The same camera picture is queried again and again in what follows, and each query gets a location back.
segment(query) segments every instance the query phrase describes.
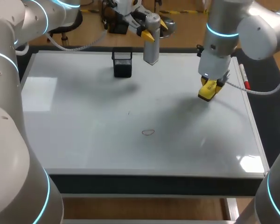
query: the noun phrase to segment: cable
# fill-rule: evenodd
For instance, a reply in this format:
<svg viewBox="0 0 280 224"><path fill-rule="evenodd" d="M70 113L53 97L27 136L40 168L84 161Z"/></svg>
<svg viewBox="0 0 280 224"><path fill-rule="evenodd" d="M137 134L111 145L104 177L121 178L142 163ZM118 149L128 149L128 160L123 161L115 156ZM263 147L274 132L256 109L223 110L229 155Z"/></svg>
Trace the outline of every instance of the cable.
<svg viewBox="0 0 280 224"><path fill-rule="evenodd" d="M23 56L23 55L28 53L28 50L29 50L29 44L26 43L24 50L22 50L22 51L16 50L15 54L18 55L18 56Z"/></svg>
<svg viewBox="0 0 280 224"><path fill-rule="evenodd" d="M279 85L274 90L269 91L269 92L257 92L257 91L247 90L245 88L242 88L242 87L239 87L239 86L237 86L235 84L232 84L232 83L230 83L228 81L226 81L226 83L231 85L231 86L233 86L233 87L235 87L235 88L237 88L237 89L239 89L239 90L242 90L242 91L245 91L245 92L248 92L248 93L251 93L251 94L255 94L255 95L262 95L262 96L272 95L272 94L274 94L274 93L276 93L277 91L280 90L280 83L279 83Z"/></svg>
<svg viewBox="0 0 280 224"><path fill-rule="evenodd" d="M84 50L87 48L90 48L91 46L93 46L94 44L100 42L101 40L103 40L105 38L105 36L107 35L107 30L104 30L102 35L94 42L92 42L91 44L88 44L86 46L80 47L80 48L74 48L74 49L67 49L64 48L62 46L60 46L58 43L56 43L56 41L50 36L49 33L45 34L46 37L52 42L52 44L54 44L56 47L58 47L60 50L64 50L64 51L80 51L80 50Z"/></svg>

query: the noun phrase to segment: wooden floor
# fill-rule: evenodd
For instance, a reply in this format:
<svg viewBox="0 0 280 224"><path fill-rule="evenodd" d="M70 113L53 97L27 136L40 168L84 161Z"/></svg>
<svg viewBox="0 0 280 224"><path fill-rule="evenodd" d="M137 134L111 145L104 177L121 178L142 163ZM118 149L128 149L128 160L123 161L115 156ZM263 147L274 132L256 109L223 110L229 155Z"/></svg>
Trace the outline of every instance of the wooden floor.
<svg viewBox="0 0 280 224"><path fill-rule="evenodd" d="M280 9L280 0L260 0L269 9ZM145 0L146 8L153 10L152 0ZM193 10L197 7L195 0L163 0L162 10ZM68 33L70 45L86 45L96 40L103 31L98 14L84 13L83 24ZM189 48L203 43L207 16L204 14L170 15L177 24L177 31L168 39L161 41L161 47ZM60 36L54 39L60 42ZM30 44L46 45L46 38L40 37ZM142 47L144 42L135 35L111 35L98 46L133 46ZM275 56L280 69L280 52ZM242 211L250 199L238 199L239 210ZM215 198L205 199L65 199L65 218L90 219L193 219L223 220L222 201Z"/></svg>

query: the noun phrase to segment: yellow object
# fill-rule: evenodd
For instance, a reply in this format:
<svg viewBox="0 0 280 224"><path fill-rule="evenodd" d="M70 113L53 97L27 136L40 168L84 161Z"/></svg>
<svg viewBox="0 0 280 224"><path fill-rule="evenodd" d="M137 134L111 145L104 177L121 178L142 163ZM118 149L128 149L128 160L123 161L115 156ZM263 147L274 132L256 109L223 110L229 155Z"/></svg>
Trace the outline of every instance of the yellow object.
<svg viewBox="0 0 280 224"><path fill-rule="evenodd" d="M220 92L220 90L222 89L222 86L216 86L216 93Z"/></svg>
<svg viewBox="0 0 280 224"><path fill-rule="evenodd" d="M205 85L206 84L206 82L207 82L207 79L206 78L204 78L203 76L201 76L201 84L202 84L202 86L203 85Z"/></svg>
<svg viewBox="0 0 280 224"><path fill-rule="evenodd" d="M168 27L166 26L163 20L161 20L161 26L164 27L166 30L168 30Z"/></svg>
<svg viewBox="0 0 280 224"><path fill-rule="evenodd" d="M204 11L195 11L195 10L182 10L182 11L165 11L165 10L161 10L160 14L173 14L173 15L177 15L177 14L196 14L196 13L203 13L203 14L209 14L209 11L204 10Z"/></svg>
<svg viewBox="0 0 280 224"><path fill-rule="evenodd" d="M210 101L217 93L216 87L216 80L208 80L205 85L199 90L198 97L204 99L205 101Z"/></svg>
<svg viewBox="0 0 280 224"><path fill-rule="evenodd" d="M142 31L141 37L146 41L154 42L153 36L151 35L151 33L147 29Z"/></svg>

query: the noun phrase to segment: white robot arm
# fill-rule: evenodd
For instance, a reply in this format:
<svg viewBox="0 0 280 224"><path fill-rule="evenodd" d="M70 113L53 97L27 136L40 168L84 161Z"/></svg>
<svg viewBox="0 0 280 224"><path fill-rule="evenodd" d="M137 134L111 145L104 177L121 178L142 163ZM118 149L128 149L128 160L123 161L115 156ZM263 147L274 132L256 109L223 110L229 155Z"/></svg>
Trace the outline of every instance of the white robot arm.
<svg viewBox="0 0 280 224"><path fill-rule="evenodd" d="M280 11L272 12L254 0L212 1L198 72L203 87L198 96L210 101L223 87L238 41L255 60L280 51Z"/></svg>
<svg viewBox="0 0 280 224"><path fill-rule="evenodd" d="M27 141L15 48L76 19L78 0L0 0L0 224L59 224L63 202Z"/></svg>
<svg viewBox="0 0 280 224"><path fill-rule="evenodd" d="M123 16L129 30L145 40L143 60L154 65L159 60L161 28L168 30L164 21L158 14L144 8L142 0L107 1L115 12Z"/></svg>

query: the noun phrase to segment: red marker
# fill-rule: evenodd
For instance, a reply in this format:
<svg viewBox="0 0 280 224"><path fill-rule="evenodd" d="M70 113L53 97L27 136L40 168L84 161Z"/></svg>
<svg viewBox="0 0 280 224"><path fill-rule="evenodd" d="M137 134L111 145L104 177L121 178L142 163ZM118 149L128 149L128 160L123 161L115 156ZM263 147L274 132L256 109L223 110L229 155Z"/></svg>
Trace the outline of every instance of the red marker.
<svg viewBox="0 0 280 224"><path fill-rule="evenodd" d="M244 68L243 64L239 65L239 70L241 72L245 88L250 90L250 84L249 84L249 81L248 81L248 78L247 78L247 75L246 75L245 68Z"/></svg>

